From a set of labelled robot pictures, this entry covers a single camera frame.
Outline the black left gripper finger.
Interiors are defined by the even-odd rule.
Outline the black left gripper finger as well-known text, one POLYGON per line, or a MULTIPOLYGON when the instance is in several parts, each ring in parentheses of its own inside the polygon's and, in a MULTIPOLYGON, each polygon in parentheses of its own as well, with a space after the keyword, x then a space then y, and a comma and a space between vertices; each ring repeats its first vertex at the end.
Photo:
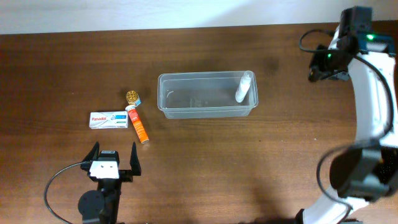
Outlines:
POLYGON ((100 144, 98 141, 95 142, 90 152, 83 158, 82 162, 96 161, 99 155, 100 144))
POLYGON ((130 156, 130 166, 131 166, 131 172, 132 176, 141 176, 142 174, 142 169, 141 165, 139 162, 139 158, 137 156, 137 147, 136 143, 133 142, 132 144, 132 149, 131 149, 131 156, 130 156))

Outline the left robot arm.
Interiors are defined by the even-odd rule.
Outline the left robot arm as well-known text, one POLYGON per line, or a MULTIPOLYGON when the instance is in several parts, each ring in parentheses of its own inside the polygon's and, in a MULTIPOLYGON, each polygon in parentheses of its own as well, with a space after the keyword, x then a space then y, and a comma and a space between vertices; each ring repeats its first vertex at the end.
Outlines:
POLYGON ((129 164, 130 169, 119 169, 117 151, 101 151, 100 144, 95 143, 85 156, 80 169, 97 183, 95 190, 85 192, 78 201, 78 211, 83 223, 115 224, 118 222, 121 187, 125 182, 132 182, 134 176, 142 173, 137 156, 136 144, 132 145, 129 164))

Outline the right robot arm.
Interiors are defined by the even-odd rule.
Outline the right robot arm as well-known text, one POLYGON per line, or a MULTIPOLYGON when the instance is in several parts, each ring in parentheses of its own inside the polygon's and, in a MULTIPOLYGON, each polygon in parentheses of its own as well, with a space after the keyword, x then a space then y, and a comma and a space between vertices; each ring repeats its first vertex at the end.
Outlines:
POLYGON ((295 223, 346 223, 353 212, 397 192, 396 51, 390 35, 372 30, 370 7, 341 13, 328 30, 329 45, 312 50, 310 82, 351 80, 356 107, 356 136, 350 146, 328 151, 333 157, 330 186, 295 223))

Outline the white Panadol medicine box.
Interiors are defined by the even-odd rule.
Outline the white Panadol medicine box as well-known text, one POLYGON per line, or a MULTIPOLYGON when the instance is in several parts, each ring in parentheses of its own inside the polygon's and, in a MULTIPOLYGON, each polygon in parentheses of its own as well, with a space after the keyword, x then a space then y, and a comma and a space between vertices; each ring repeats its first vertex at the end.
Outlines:
POLYGON ((89 127, 91 129, 124 129, 128 128, 126 111, 91 112, 89 127))

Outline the white squeeze tube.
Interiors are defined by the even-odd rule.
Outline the white squeeze tube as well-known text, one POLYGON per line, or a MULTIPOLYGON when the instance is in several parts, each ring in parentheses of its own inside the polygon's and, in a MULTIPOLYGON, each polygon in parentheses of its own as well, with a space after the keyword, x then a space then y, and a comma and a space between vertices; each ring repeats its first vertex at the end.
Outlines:
POLYGON ((252 71, 249 70, 245 71, 243 76, 241 77, 238 89, 236 90, 235 94, 235 100, 238 103, 242 103, 243 99, 246 97, 246 94, 251 86, 252 77, 253 77, 252 71))

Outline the small gold-lid jar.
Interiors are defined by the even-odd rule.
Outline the small gold-lid jar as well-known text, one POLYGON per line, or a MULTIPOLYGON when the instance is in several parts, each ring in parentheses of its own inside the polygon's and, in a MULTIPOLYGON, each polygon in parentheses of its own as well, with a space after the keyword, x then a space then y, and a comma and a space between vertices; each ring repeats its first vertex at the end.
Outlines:
POLYGON ((126 100, 129 105, 139 106, 141 103, 141 99, 136 91, 131 90, 126 93, 126 100))

